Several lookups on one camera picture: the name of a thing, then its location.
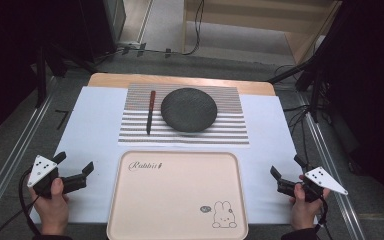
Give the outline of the dark curtain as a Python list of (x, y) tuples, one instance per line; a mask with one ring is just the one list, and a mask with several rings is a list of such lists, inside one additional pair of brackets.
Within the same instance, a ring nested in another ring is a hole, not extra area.
[(31, 65), (73, 0), (0, 0), (0, 125), (37, 87)]
[(384, 185), (384, 0), (342, 0), (329, 33), (327, 97), (351, 162)]

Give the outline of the pink tray with rabbit print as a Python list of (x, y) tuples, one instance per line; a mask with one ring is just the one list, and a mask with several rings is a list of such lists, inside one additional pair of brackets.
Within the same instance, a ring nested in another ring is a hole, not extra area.
[(248, 222), (231, 153), (130, 151), (119, 163), (110, 240), (244, 240)]

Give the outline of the white table sheet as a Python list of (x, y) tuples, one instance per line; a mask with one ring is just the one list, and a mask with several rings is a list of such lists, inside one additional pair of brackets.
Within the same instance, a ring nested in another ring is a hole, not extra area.
[(272, 166), (294, 181), (301, 172), (285, 115), (276, 96), (241, 94), (249, 145), (228, 147), (125, 146), (118, 144), (128, 88), (85, 87), (57, 147), (67, 155), (63, 176), (76, 174), (90, 162), (94, 170), (83, 190), (70, 195), (70, 222), (104, 224), (108, 220), (119, 159), (131, 150), (229, 152), (239, 162), (245, 206), (251, 224), (286, 224), (290, 220), (287, 196), (276, 190)]

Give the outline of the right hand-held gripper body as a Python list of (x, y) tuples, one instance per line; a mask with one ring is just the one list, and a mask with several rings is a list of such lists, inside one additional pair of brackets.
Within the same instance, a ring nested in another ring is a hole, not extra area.
[(306, 202), (313, 202), (323, 197), (325, 189), (332, 190), (342, 195), (348, 194), (348, 191), (323, 167), (316, 167), (305, 172), (302, 180)]

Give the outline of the person's right hand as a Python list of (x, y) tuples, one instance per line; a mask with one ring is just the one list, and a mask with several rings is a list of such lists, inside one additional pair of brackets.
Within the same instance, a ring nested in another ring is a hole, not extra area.
[(313, 228), (315, 217), (323, 207), (323, 201), (318, 199), (313, 202), (306, 202), (303, 186), (301, 183), (297, 183), (294, 187), (294, 197), (290, 198), (290, 202), (292, 203), (290, 221), (292, 229)]

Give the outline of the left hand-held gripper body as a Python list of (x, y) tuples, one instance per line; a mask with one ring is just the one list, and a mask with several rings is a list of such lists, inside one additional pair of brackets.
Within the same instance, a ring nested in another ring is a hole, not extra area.
[(32, 165), (27, 186), (41, 197), (51, 199), (51, 186), (55, 178), (59, 177), (58, 165), (41, 155), (37, 155)]

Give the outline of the striped placemat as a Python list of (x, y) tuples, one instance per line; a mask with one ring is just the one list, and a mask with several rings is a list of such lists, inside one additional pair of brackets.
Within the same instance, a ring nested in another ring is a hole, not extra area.
[[(215, 122), (198, 133), (182, 133), (168, 126), (161, 115), (161, 103), (179, 84), (130, 84), (119, 128), (118, 144), (125, 146), (228, 147), (249, 145), (246, 122), (238, 90), (234, 87), (195, 86), (209, 94), (218, 108)], [(150, 92), (156, 91), (150, 135), (146, 123)]]

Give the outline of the metal floor rail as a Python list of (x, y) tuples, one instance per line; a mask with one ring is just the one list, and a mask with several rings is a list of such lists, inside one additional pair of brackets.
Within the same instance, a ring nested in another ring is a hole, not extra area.
[[(305, 122), (304, 127), (308, 129), (309, 136), (318, 152), (318, 162), (335, 180), (342, 184), (343, 181), (319, 124), (313, 120), (310, 113), (305, 113), (303, 120)], [(350, 195), (331, 191), (328, 205), (329, 213), (323, 229), (329, 240), (367, 240), (350, 200)]]
[(36, 96), (33, 92), (0, 126), (0, 200), (41, 123), (57, 86), (56, 77), (48, 79), (48, 95), (39, 107), (35, 106)]

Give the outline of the black cabinet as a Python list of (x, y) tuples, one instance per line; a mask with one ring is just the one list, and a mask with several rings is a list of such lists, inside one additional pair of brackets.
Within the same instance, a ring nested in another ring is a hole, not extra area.
[(124, 0), (79, 0), (85, 24), (86, 57), (114, 53), (126, 21)]

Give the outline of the power strip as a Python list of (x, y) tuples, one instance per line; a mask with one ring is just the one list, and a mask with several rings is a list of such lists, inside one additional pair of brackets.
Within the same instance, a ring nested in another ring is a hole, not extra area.
[(117, 47), (117, 52), (121, 53), (122, 55), (126, 55), (130, 52), (135, 51), (137, 53), (137, 56), (140, 57), (144, 54), (146, 51), (146, 44), (145, 43), (120, 43)]

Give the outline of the person's left hand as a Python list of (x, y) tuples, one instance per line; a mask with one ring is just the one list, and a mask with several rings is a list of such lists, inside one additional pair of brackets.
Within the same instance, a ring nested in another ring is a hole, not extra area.
[(68, 225), (68, 197), (63, 194), (64, 184), (60, 178), (55, 178), (51, 184), (51, 198), (42, 198), (33, 188), (29, 189), (31, 198), (35, 200), (34, 208), (39, 214), (43, 237), (63, 236)]

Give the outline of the black metal stand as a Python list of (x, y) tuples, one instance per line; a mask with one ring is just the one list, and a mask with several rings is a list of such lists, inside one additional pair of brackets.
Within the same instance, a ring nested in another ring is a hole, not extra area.
[(98, 72), (95, 67), (92, 67), (62, 46), (52, 42), (41, 41), (36, 47), (37, 108), (44, 103), (47, 97), (46, 67), (49, 67), (55, 76), (64, 77), (68, 71), (67, 66), (64, 64), (64, 59), (71, 60), (90, 74)]
[(322, 53), (317, 50), (307, 61), (292, 67), (290, 70), (276, 75), (268, 80), (270, 84), (276, 84), (288, 77), (293, 76), (301, 72), (301, 75), (295, 83), (295, 89), (298, 92), (305, 91), (310, 84), (313, 84), (310, 104), (306, 109), (306, 112), (310, 114), (315, 122), (317, 119), (317, 106), (319, 100), (319, 91), (322, 85), (323, 69), (321, 64), (323, 63)]

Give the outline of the dark round plate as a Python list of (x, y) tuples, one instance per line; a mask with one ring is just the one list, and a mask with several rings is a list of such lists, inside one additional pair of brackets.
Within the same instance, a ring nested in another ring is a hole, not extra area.
[(170, 92), (161, 103), (161, 114), (173, 129), (195, 133), (209, 128), (216, 120), (215, 100), (196, 88), (180, 88)]

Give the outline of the wooden shelf unit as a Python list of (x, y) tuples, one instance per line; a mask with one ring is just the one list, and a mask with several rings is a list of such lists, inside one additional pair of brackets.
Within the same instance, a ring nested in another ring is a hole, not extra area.
[(203, 24), (201, 54), (300, 64), (327, 34), (339, 0), (183, 0), (182, 50), (193, 47), (192, 24)]

